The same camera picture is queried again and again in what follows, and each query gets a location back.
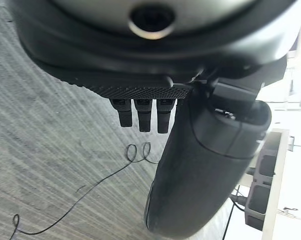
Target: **black cable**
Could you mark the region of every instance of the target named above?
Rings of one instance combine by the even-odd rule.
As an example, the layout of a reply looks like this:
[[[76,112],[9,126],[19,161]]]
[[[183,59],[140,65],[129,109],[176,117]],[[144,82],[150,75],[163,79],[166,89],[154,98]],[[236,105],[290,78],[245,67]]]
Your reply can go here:
[[[237,204],[236,202],[234,202],[234,200],[231,199],[231,201],[232,201],[233,205],[234,205],[236,208],[238,208],[238,210],[240,210],[240,211],[242,211],[242,212],[245,212],[245,210],[242,209],[240,206],[238,206],[238,204]]]
[[[238,188],[236,189],[236,196],[239,194],[240,186],[241,185],[238,185]],[[228,217],[228,220],[227,220],[227,224],[226,224],[226,228],[225,228],[225,231],[224,231],[224,235],[222,236],[222,240],[225,240],[227,230],[229,229],[229,225],[230,225],[230,221],[231,221],[231,218],[232,218],[234,207],[235,207],[235,204],[233,202],[233,205],[231,206],[230,214],[229,214],[229,217]]]
[[[238,192],[238,194],[241,195],[241,196],[243,196],[243,197],[245,197],[240,191]]]
[[[81,190],[82,188],[85,188],[86,187],[86,185],[84,185],[84,186],[81,186],[79,189],[77,189],[76,190],[76,192],[75,193],[78,193],[79,192],[79,190]]]
[[[133,147],[134,152],[132,154],[132,157],[129,157],[129,149]],[[73,208],[83,199],[85,198],[94,188],[96,188],[99,184],[101,184],[102,182],[104,182],[105,180],[109,179],[110,177],[118,174],[119,172],[121,172],[122,170],[124,170],[125,168],[127,168],[129,165],[133,164],[133,163],[140,163],[142,161],[147,161],[148,163],[151,164],[158,164],[158,162],[152,162],[150,160],[147,159],[147,157],[150,155],[151,153],[151,143],[150,142],[145,142],[143,144],[143,148],[142,148],[142,159],[141,160],[137,160],[136,156],[137,156],[137,146],[135,144],[129,144],[126,147],[126,160],[129,161],[129,163],[127,165],[125,165],[124,167],[122,167],[121,169],[113,172],[112,174],[108,175],[107,177],[103,178],[102,180],[99,180],[94,186],[92,186],[83,196],[81,196],[81,198],[79,198],[71,207],[70,209],[62,216],[60,217],[57,221],[55,221],[52,225],[48,226],[47,228],[38,231],[38,232],[26,232],[24,230],[19,229],[19,225],[20,225],[20,215],[19,214],[15,214],[13,219],[12,219],[12,223],[15,226],[14,232],[12,233],[11,237],[9,240],[12,240],[14,235],[19,232],[21,234],[25,234],[25,235],[39,235],[42,234],[44,232],[46,232],[47,230],[51,229],[52,227],[54,227],[56,224],[58,224],[63,218],[65,218],[72,210]]]

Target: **black bracket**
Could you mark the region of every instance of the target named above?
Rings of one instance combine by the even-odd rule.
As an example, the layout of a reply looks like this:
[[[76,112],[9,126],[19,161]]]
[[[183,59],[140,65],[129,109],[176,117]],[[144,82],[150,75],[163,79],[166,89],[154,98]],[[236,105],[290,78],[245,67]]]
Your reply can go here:
[[[210,85],[210,103],[224,114],[246,116],[252,109],[263,86],[283,79],[286,56],[260,66],[253,73],[238,79],[220,77]]]
[[[138,113],[139,131],[148,133],[151,131],[152,99],[134,100]]]
[[[133,126],[132,103],[130,99],[110,99],[111,105],[118,111],[120,126],[129,128]]]
[[[168,133],[171,111],[173,110],[175,102],[175,99],[157,100],[157,131],[159,134]]]

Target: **gray carpet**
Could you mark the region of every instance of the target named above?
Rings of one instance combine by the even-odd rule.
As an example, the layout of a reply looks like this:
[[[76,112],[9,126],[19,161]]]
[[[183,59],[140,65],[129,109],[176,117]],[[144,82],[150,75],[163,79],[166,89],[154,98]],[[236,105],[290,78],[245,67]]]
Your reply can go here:
[[[121,128],[117,112],[97,94],[49,76],[20,47],[14,23],[0,0],[0,240],[9,239],[12,216],[20,228],[40,231],[95,182],[127,164],[128,144],[151,142],[158,161],[168,135]],[[143,223],[156,166],[134,164],[103,182],[58,225],[18,240],[156,240]],[[226,207],[191,239],[221,240]]]

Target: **black handle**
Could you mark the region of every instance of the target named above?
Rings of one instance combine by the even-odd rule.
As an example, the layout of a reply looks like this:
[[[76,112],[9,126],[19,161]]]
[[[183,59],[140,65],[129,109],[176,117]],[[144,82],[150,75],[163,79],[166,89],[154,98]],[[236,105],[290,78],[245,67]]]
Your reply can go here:
[[[257,101],[245,122],[239,121],[209,107],[199,89],[177,111],[144,218],[154,234],[185,239],[214,216],[235,188],[263,143],[271,111]]]

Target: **black plastic clip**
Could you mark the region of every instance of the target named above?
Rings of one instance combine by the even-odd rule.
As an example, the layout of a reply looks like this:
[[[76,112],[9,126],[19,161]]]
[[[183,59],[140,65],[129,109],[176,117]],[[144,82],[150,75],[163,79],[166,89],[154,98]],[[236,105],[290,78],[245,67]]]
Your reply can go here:
[[[157,100],[157,131],[159,134],[167,134],[169,131],[171,111],[175,101],[175,99]]]
[[[110,99],[111,105],[118,111],[119,122],[123,128],[133,126],[132,103],[130,99]]]
[[[152,99],[134,100],[138,113],[139,131],[147,133],[151,131]]]

